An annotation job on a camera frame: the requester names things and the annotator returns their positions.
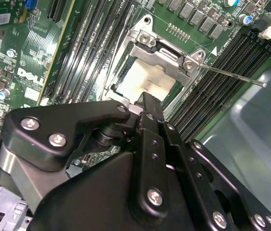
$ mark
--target electrolytic capacitor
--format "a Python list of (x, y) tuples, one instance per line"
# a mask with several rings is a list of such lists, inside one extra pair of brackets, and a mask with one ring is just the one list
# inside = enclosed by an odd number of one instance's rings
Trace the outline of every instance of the electrolytic capacitor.
[(224, 0), (225, 7), (236, 6), (239, 3), (239, 0)]
[(244, 13), (239, 15), (238, 17), (239, 23), (245, 26), (249, 25), (252, 22), (252, 20), (253, 20), (253, 17), (251, 15), (245, 15)]
[(5, 100), (10, 96), (11, 92), (8, 89), (2, 89), (0, 90), (0, 100)]

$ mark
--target robotic arm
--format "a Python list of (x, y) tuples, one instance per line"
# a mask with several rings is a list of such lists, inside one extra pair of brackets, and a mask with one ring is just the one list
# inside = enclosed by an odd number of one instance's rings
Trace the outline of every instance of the robotic arm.
[[(68, 180), (71, 160), (121, 152)], [(30, 231), (265, 230), (271, 212), (200, 142), (184, 144), (143, 93), (17, 109), (0, 139), (0, 184), (21, 195)]]

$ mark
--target black connector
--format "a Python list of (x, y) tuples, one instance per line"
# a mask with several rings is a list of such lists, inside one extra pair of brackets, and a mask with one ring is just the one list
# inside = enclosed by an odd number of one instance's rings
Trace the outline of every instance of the black connector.
[(48, 7), (47, 18), (56, 23), (59, 22), (62, 19), (66, 3), (67, 0), (51, 0)]

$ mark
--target motherboard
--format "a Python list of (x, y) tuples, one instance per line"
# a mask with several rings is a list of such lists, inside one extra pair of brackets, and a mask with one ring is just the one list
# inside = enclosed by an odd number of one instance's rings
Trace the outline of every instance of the motherboard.
[[(209, 67), (258, 79), (271, 64), (271, 0), (0, 4), (14, 22), (0, 39), (0, 130), (15, 108), (108, 99), (127, 105), (146, 91), (188, 141), (251, 85)], [(90, 167), (118, 151), (75, 164)]]

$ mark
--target metal rod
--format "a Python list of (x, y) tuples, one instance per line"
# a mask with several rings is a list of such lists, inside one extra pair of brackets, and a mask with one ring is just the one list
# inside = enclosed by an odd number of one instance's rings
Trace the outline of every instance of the metal rod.
[(127, 14), (127, 16), (126, 16), (126, 19), (125, 19), (125, 22), (124, 22), (122, 31), (121, 31), (121, 33), (120, 33), (118, 39), (117, 39), (117, 43), (116, 43), (115, 48), (114, 48), (114, 51), (113, 51), (113, 56), (112, 56), (112, 58), (111, 58), (110, 65), (109, 65), (109, 68), (108, 68), (108, 71), (107, 71), (105, 80), (104, 80), (103, 85), (102, 85), (102, 89), (101, 89), (101, 94), (100, 94), (100, 96), (99, 96), (99, 100), (102, 99), (103, 92), (104, 92), (104, 90), (105, 90), (105, 87), (106, 87), (106, 84), (107, 84), (107, 82), (108, 82), (108, 79), (109, 79), (109, 76), (110, 76), (110, 72), (111, 72), (111, 69), (112, 69), (112, 66), (113, 66), (113, 63), (114, 63), (114, 59), (115, 59), (115, 55), (116, 55), (116, 52), (117, 52), (117, 49), (118, 49), (118, 45), (119, 45), (119, 43), (120, 43), (120, 40), (121, 40), (121, 38), (122, 38), (122, 36), (123, 36), (124, 31), (126, 30), (126, 27), (127, 27), (128, 21), (129, 21), (129, 18), (131, 17), (131, 14), (132, 14), (132, 12), (134, 11), (134, 8), (135, 8), (135, 6), (134, 6), (134, 5), (131, 5), (131, 7), (130, 7), (130, 9), (129, 9), (129, 11), (128, 11), (128, 14)]
[(233, 73), (228, 72), (228, 71), (220, 70), (220, 69), (217, 69), (217, 68), (214, 68), (214, 67), (211, 67), (211, 66), (207, 66), (207, 65), (204, 65), (204, 64), (199, 64), (199, 63), (197, 63), (197, 65), (199, 65), (200, 67), (203, 67), (203, 68), (205, 68), (207, 70), (218, 72), (220, 74), (223, 74), (223, 75), (226, 75), (226, 76), (229, 76), (229, 77), (233, 77), (233, 78), (242, 80), (244, 82), (252, 83), (252, 84), (255, 84), (255, 85), (263, 87), (263, 88), (265, 88), (267, 86), (267, 83), (257, 81), (257, 80), (253, 80), (253, 79), (241, 76), (241, 75), (233, 74)]

